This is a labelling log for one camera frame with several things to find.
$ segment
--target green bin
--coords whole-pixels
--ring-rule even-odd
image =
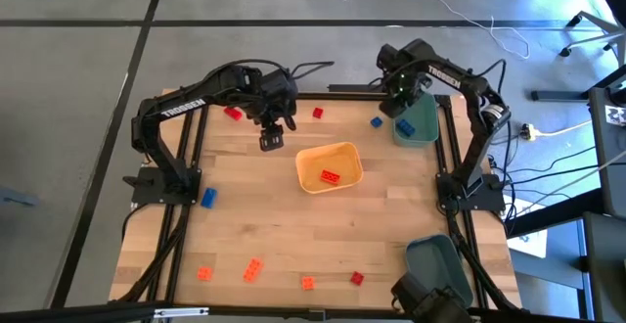
[[[409,137],[396,128],[396,122],[401,119],[405,119],[415,128],[412,136]],[[420,148],[434,142],[439,137],[439,119],[434,97],[424,93],[419,101],[393,121],[392,130],[393,141],[398,146]]]

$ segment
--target chair wheel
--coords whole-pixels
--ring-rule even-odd
[[[561,55],[564,58],[568,57],[569,54],[571,54],[571,49],[569,48],[563,48],[563,50],[561,50],[559,53],[559,55]]]
[[[574,16],[565,26],[575,26],[583,21],[583,17],[580,15]]]

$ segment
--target concrete floor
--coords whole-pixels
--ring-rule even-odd
[[[0,19],[141,19],[149,1],[0,0]],[[490,20],[491,11],[497,20],[569,20],[579,10],[594,11],[588,0],[446,1],[475,20]],[[156,18],[457,19],[436,0],[160,0]],[[0,210],[0,311],[44,304],[138,32],[138,28],[0,28],[0,133],[5,137],[0,153],[0,185],[32,193],[42,200],[36,208],[8,205]],[[120,246],[121,222],[129,210],[131,195],[121,177],[136,174],[141,160],[130,148],[129,123],[142,99],[163,88],[195,82],[224,62],[250,57],[291,67],[305,61],[336,61],[333,68],[303,79],[299,83],[303,91],[323,91],[329,83],[367,82],[379,75],[375,63],[382,44],[400,47],[420,37],[461,67],[481,70],[500,58],[507,59],[504,97],[514,112],[514,126],[531,122],[543,131],[551,131],[588,119],[584,105],[532,103],[527,94],[537,88],[587,89],[616,69],[614,55],[604,52],[601,46],[577,48],[567,59],[558,56],[567,42],[599,33],[520,32],[531,46],[527,61],[502,51],[488,33],[475,28],[153,28],[68,304],[107,300]],[[523,50],[514,36],[502,34],[508,45]],[[494,84],[497,75],[489,75]],[[441,85],[435,85],[433,91],[451,93]],[[545,166],[544,161],[593,144],[591,126],[534,143],[520,142],[510,169]],[[502,163],[502,146],[494,147],[491,153]],[[533,158],[538,155],[543,161]],[[555,170],[595,162],[594,154],[589,153]],[[530,175],[520,173],[515,178]],[[536,186],[552,191],[576,176],[542,179]],[[597,187],[598,182],[597,177],[591,177],[564,192],[574,196]],[[538,199],[535,194],[518,196],[528,201]],[[558,200],[550,199],[547,204]],[[25,267],[30,269],[27,275],[23,274]],[[518,277],[524,306],[559,315],[577,312],[575,305],[563,311],[554,305],[538,304],[533,300],[539,295],[535,293],[571,298],[571,292],[529,280]]]

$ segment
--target wooden work surface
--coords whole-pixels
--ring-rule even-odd
[[[471,139],[470,123],[462,98],[452,101],[464,155]],[[324,109],[321,119],[311,115],[315,107]],[[447,234],[445,219],[435,208],[434,144],[423,149],[395,146],[391,120],[384,118],[378,129],[370,125],[371,118],[381,115],[378,102],[298,101],[297,131],[285,133],[282,149],[263,153],[258,148],[259,127],[244,119],[234,121],[222,110],[209,109],[200,162],[201,189],[215,188],[218,195],[213,209],[192,207],[175,301],[390,308],[390,289],[406,272],[406,245]],[[199,114],[195,114],[192,134]],[[163,140],[174,152],[182,121],[179,116],[161,126]],[[447,135],[445,123],[440,124],[442,135]],[[193,140],[192,136],[188,159]],[[343,141],[356,145],[363,180],[333,192],[304,192],[296,176],[296,153]],[[452,168],[447,138],[444,143]],[[163,206],[148,206],[129,221],[111,299],[125,294],[152,260],[162,215]],[[502,224],[486,211],[472,215],[482,264],[509,300],[519,304]],[[463,225],[460,215],[459,223]],[[264,267],[256,282],[249,284],[243,274],[252,257],[261,258]],[[209,282],[197,278],[201,266],[213,269]],[[361,287],[350,282],[355,270],[365,275]],[[160,298],[167,272],[161,275]],[[301,289],[303,276],[315,277],[315,290]]]

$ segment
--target yellow bowl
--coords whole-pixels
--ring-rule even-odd
[[[295,156],[297,178],[311,194],[340,190],[363,179],[363,166],[356,146],[349,142],[302,150]],[[322,180],[322,171],[339,175],[337,185]]]

